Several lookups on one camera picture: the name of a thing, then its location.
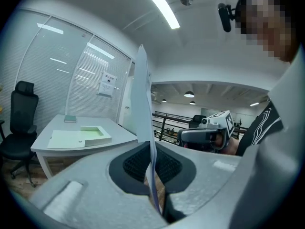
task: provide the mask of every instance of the white desk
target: white desk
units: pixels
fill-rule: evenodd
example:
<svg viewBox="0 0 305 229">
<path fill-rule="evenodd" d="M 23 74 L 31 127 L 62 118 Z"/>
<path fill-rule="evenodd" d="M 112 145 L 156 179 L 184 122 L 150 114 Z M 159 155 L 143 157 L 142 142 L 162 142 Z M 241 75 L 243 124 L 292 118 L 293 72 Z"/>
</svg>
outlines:
<svg viewBox="0 0 305 229">
<path fill-rule="evenodd" d="M 31 147 L 31 151 L 36 152 L 41 167 L 46 174 L 47 178 L 53 176 L 50 170 L 47 156 L 51 157 L 67 157 L 67 156 L 82 156 L 98 153 L 114 147 L 123 146 L 132 142 L 137 142 L 137 137 L 118 124 L 108 118 L 91 118 L 91 117 L 76 117 L 76 123 L 65 123 L 65 115 L 56 115 L 50 123 L 44 128 L 41 134 L 37 137 L 36 141 Z M 69 148 L 69 149 L 49 149 L 48 144 L 53 130 L 63 131 L 79 131 L 81 125 L 100 125 L 105 131 L 111 135 L 112 141 L 107 144 L 98 146 L 87 146 L 82 148 Z"/>
</svg>

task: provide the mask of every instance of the office chair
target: office chair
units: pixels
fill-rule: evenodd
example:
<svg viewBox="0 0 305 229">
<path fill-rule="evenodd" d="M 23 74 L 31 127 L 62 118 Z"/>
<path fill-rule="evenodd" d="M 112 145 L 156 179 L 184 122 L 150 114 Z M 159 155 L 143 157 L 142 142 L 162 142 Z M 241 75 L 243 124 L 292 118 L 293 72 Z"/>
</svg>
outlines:
<svg viewBox="0 0 305 229">
<path fill-rule="evenodd" d="M 36 140 L 36 126 L 33 125 L 35 110 L 38 104 L 38 96 L 34 94 L 34 84 L 20 81 L 16 84 L 15 90 L 11 93 L 10 107 L 10 131 L 12 134 L 4 136 L 2 124 L 0 123 L 0 133 L 3 138 L 0 144 L 0 154 L 11 160 L 20 162 L 10 171 L 12 179 L 15 179 L 14 171 L 25 166 L 28 178 L 33 187 L 29 164 L 35 155 L 31 151 L 31 146 Z"/>
<path fill-rule="evenodd" d="M 204 115 L 194 115 L 193 119 L 189 122 L 189 128 L 197 128 L 204 118 L 206 118 Z"/>
</svg>

